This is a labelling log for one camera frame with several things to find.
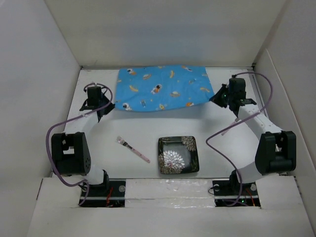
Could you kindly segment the pink-handled metal fork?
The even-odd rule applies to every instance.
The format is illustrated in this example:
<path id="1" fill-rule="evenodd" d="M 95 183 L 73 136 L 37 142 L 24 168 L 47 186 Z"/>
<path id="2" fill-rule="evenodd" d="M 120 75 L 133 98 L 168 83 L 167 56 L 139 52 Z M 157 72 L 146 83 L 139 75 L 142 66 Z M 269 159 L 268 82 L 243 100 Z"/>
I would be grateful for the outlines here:
<path id="1" fill-rule="evenodd" d="M 144 156 L 142 153 L 140 153 L 139 151 L 137 151 L 135 148 L 133 148 L 132 146 L 130 146 L 125 140 L 123 140 L 120 136 L 117 137 L 117 141 L 123 145 L 124 147 L 128 148 L 130 151 L 132 151 L 135 155 L 137 155 L 139 158 L 141 158 L 142 160 L 144 160 L 147 163 L 151 163 L 151 161 Z"/>

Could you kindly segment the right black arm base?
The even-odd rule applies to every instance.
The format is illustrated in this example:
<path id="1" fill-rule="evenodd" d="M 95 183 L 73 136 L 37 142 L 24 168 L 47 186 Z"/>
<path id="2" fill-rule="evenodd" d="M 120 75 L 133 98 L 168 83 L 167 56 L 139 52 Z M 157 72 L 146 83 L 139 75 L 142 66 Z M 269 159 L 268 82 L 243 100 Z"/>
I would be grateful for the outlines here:
<path id="1" fill-rule="evenodd" d="M 228 180 L 213 180 L 208 193 L 214 197 L 216 207 L 260 207 L 260 200 L 255 182 L 243 184 L 241 195 L 239 188 L 230 185 Z"/>

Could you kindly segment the blue space-print cloth placemat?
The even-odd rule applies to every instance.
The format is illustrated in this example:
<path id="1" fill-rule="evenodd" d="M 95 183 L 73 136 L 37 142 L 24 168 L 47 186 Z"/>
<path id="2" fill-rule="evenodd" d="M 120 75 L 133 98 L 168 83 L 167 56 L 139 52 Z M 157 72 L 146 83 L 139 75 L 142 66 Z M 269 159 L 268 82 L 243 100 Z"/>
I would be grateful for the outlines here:
<path id="1" fill-rule="evenodd" d="M 204 104 L 213 95 L 205 67 L 122 68 L 118 73 L 115 106 L 127 112 L 157 112 Z"/>

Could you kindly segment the black floral square plate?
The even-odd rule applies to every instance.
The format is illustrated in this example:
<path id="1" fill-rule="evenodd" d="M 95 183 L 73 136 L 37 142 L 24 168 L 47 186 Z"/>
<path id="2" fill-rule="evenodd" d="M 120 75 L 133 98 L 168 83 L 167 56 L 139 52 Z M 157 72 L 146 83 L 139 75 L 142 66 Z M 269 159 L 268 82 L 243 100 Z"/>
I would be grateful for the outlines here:
<path id="1" fill-rule="evenodd" d="M 193 136 L 161 137 L 158 140 L 160 174 L 178 175 L 199 172 L 198 149 Z"/>

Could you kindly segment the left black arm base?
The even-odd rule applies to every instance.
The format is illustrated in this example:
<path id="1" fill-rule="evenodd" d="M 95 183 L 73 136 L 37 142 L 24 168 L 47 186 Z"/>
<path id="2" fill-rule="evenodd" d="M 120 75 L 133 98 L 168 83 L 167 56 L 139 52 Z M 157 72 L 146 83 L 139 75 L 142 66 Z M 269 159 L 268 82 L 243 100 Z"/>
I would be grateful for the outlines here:
<path id="1" fill-rule="evenodd" d="M 87 198 L 81 207 L 125 207 L 125 179 L 110 179 L 109 184 L 90 185 Z"/>

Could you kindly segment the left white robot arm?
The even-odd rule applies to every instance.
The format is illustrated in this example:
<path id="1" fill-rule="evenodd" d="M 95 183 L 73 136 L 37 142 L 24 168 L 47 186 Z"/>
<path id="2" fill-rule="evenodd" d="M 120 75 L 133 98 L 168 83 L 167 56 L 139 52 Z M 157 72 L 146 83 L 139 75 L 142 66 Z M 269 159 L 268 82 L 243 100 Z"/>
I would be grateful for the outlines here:
<path id="1" fill-rule="evenodd" d="M 100 83 L 90 83 L 83 88 L 86 100 L 78 114 L 49 128 L 46 139 L 46 151 L 53 173 L 68 187 L 93 185 L 100 196 L 110 191 L 105 171 L 92 164 L 88 148 L 87 135 L 111 112 L 111 89 Z"/>

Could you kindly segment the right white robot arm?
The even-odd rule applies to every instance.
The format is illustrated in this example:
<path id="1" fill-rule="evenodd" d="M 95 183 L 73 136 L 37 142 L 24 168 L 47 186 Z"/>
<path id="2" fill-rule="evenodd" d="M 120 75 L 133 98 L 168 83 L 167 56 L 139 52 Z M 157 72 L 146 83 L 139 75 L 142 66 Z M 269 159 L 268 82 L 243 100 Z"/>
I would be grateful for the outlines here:
<path id="1" fill-rule="evenodd" d="M 254 157 L 248 164 L 232 171 L 228 188 L 238 195 L 246 189 L 246 184 L 275 173 L 293 171 L 296 168 L 296 135 L 284 131 L 271 122 L 259 109 L 257 103 L 246 97 L 245 80 L 233 75 L 227 84 L 210 98 L 221 108 L 229 108 L 237 120 L 229 128 L 245 123 L 256 135 L 259 144 Z"/>

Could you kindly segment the pink-handled metal knife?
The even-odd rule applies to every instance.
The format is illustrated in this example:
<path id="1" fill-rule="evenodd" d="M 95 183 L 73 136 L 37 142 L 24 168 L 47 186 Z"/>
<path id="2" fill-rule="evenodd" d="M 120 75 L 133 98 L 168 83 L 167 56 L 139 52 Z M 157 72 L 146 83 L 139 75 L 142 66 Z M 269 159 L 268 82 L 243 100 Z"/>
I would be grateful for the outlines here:
<path id="1" fill-rule="evenodd" d="M 230 125 L 230 126 L 233 126 L 234 124 L 236 124 L 237 122 L 239 121 L 239 118 L 236 118 Z M 224 136 L 228 131 L 230 130 L 230 128 L 226 128 L 222 133 L 221 135 Z"/>

